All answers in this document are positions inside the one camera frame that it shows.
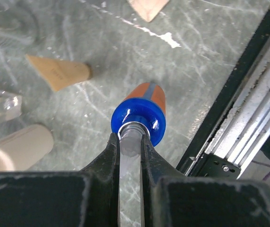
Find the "beige squeeze tube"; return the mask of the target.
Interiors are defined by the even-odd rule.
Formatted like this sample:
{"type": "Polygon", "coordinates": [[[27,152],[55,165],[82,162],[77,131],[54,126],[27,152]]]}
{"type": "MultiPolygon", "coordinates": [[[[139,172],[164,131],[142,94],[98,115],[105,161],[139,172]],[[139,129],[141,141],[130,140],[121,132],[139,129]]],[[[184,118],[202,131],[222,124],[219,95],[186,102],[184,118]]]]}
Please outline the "beige squeeze tube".
{"type": "Polygon", "coordinates": [[[29,54],[26,59],[55,92],[92,77],[90,66],[82,62],[61,61],[29,54]]]}

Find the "cream cylindrical bottle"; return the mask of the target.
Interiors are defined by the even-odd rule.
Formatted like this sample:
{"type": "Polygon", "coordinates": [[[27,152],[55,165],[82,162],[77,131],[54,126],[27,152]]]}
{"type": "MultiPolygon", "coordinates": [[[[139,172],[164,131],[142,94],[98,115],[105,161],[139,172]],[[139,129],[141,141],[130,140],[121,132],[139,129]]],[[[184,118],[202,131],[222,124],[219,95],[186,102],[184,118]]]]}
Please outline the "cream cylindrical bottle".
{"type": "Polygon", "coordinates": [[[52,133],[34,124],[0,139],[0,171],[29,169],[54,146],[52,133]]]}

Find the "aluminium front frame rail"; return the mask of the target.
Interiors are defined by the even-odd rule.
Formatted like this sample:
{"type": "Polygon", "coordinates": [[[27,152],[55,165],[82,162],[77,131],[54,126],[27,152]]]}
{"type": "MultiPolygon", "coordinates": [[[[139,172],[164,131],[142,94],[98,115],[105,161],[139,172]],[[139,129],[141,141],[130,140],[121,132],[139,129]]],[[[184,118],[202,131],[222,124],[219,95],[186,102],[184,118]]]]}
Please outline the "aluminium front frame rail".
{"type": "Polygon", "coordinates": [[[239,178],[270,136],[270,7],[176,169],[239,178]]]}

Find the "orange blue spray bottle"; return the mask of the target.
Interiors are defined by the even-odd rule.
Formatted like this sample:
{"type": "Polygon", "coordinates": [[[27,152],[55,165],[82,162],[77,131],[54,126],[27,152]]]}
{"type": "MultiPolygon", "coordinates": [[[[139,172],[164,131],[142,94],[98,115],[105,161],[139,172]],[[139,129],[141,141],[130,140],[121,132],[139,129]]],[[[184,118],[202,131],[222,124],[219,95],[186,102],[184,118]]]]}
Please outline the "orange blue spray bottle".
{"type": "Polygon", "coordinates": [[[128,157],[140,154],[141,138],[147,135],[153,146],[166,129],[165,93],[154,82],[138,85],[115,109],[112,132],[120,140],[121,153],[128,157]]]}

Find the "clear bottle with dark cap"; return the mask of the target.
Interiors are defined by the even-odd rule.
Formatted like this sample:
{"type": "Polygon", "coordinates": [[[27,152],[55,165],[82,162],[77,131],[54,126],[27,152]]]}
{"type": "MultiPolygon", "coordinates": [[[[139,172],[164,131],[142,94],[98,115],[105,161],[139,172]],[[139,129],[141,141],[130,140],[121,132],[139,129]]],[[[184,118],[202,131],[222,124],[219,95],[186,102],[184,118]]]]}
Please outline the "clear bottle with dark cap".
{"type": "Polygon", "coordinates": [[[0,123],[19,117],[21,106],[22,96],[0,90],[0,123]]]}

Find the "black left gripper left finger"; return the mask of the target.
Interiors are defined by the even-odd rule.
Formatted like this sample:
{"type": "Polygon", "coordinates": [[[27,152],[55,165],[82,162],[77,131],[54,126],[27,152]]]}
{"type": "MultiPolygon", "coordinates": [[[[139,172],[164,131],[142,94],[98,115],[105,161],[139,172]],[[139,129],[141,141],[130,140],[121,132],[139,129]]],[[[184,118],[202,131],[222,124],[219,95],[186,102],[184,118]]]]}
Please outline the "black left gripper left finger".
{"type": "Polygon", "coordinates": [[[120,145],[111,133],[105,149],[81,170],[88,179],[84,192],[85,227],[120,226],[120,145]]]}

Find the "cream canvas tote bag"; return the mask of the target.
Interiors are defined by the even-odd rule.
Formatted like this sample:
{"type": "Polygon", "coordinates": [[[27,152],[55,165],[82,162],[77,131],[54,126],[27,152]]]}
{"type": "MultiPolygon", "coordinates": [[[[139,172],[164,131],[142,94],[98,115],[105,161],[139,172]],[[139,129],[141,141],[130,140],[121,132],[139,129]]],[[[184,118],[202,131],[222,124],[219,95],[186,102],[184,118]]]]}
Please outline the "cream canvas tote bag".
{"type": "Polygon", "coordinates": [[[128,0],[130,6],[146,22],[151,22],[170,0],[128,0]]]}

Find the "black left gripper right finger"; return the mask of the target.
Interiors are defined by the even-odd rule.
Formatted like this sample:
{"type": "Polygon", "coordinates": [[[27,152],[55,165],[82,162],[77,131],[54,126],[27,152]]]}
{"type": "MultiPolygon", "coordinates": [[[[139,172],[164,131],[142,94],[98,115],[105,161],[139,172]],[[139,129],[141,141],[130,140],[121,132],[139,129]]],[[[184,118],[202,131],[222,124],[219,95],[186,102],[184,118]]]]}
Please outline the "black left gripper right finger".
{"type": "Polygon", "coordinates": [[[171,227],[169,184],[185,175],[171,166],[143,135],[140,144],[140,205],[143,227],[171,227]]]}

